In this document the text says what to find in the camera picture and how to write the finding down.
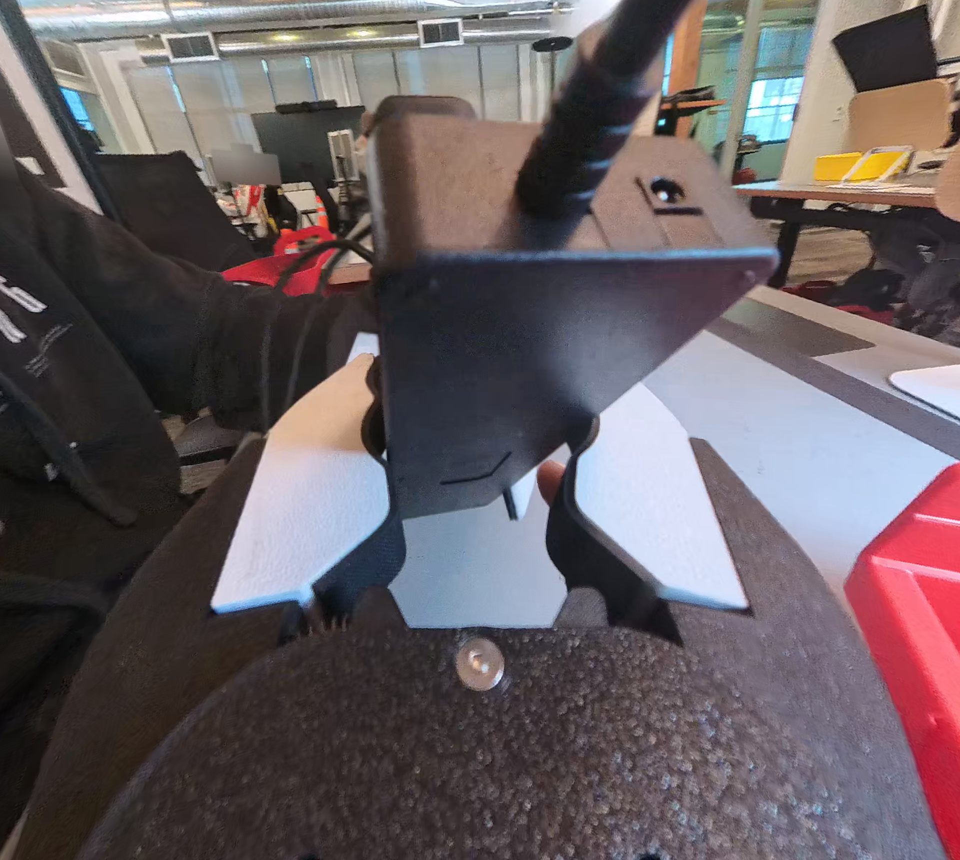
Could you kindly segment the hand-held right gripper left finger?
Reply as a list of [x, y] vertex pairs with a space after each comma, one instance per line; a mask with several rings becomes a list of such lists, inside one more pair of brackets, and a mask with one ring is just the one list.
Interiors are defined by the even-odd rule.
[[266, 436], [211, 597], [215, 614], [297, 604], [349, 616], [406, 557], [394, 509], [380, 362], [358, 353]]

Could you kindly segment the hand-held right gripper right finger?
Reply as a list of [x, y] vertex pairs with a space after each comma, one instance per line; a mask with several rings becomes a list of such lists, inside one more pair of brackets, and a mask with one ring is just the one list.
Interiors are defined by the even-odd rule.
[[556, 628], [625, 629], [684, 642], [681, 607], [752, 619], [690, 436], [636, 384], [576, 426], [546, 552], [566, 587]]

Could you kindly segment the black usb hub box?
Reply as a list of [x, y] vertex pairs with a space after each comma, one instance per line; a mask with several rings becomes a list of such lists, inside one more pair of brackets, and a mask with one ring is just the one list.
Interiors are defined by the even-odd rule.
[[697, 144], [637, 137], [579, 218], [527, 216], [539, 128], [390, 97], [366, 153], [390, 491], [488, 506], [779, 265]]

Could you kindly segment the red plastic bin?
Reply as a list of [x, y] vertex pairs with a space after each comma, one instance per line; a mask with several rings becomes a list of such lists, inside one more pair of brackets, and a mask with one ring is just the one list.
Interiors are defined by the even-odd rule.
[[959, 465], [942, 470], [846, 578], [949, 858], [959, 857]]

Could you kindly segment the person's left forearm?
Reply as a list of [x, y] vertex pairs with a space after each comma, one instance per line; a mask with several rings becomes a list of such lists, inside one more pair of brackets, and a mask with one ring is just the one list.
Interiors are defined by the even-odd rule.
[[368, 289], [312, 298], [242, 287], [54, 199], [49, 259], [162, 411], [208, 409], [222, 427], [264, 433], [286, 411], [290, 382], [300, 398], [377, 329]]

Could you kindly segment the red plastic crate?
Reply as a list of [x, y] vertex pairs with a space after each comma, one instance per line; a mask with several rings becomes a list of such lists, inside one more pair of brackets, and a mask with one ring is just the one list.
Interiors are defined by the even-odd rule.
[[[330, 242], [333, 236], [326, 227], [308, 226], [302, 230], [284, 229], [273, 244], [271, 254], [234, 266], [222, 273], [222, 277], [234, 283], [273, 288], [288, 267], [310, 247], [321, 242]], [[318, 288], [322, 266], [328, 266], [334, 250], [329, 250], [309, 260], [297, 271], [284, 288], [290, 297], [312, 294]], [[329, 283], [320, 292], [325, 296], [352, 292], [370, 283], [371, 267], [360, 257], [352, 254], [344, 257], [333, 273]]]

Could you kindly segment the person's black hoodie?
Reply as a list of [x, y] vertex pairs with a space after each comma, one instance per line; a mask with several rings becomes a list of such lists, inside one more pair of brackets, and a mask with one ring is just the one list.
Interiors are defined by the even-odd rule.
[[24, 810], [70, 680], [120, 592], [186, 510], [173, 443], [57, 270], [77, 204], [2, 174], [2, 830]]

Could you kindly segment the black chair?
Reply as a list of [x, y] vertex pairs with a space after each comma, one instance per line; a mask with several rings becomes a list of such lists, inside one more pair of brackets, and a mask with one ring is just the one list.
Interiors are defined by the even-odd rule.
[[185, 151], [94, 160], [119, 222], [151, 251], [217, 274], [257, 259]]

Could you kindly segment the black monitor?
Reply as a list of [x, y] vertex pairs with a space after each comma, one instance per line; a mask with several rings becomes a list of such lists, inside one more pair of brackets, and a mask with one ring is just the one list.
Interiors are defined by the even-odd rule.
[[255, 112], [250, 121], [260, 150], [276, 156], [281, 183], [309, 182], [320, 192], [336, 185], [329, 134], [351, 131], [358, 137], [364, 112], [363, 105], [309, 102]]

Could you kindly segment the wooden table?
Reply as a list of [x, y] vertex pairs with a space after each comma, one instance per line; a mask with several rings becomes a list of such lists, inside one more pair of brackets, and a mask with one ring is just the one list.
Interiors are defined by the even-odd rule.
[[779, 263], [768, 281], [782, 289], [804, 229], [834, 229], [866, 234], [904, 231], [923, 243], [957, 245], [958, 219], [942, 211], [934, 188], [904, 183], [787, 184], [781, 181], [738, 184], [751, 214], [779, 223]]

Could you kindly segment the cardboard sheet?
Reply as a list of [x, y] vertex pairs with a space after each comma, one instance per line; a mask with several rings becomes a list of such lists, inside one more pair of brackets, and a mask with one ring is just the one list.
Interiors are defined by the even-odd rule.
[[942, 78], [854, 94], [843, 152], [878, 147], [941, 149], [952, 135], [953, 86]]

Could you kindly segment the black panel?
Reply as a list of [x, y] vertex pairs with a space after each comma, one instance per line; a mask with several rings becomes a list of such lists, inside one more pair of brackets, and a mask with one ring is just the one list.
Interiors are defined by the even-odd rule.
[[926, 4], [845, 29], [831, 45], [856, 94], [938, 77]]

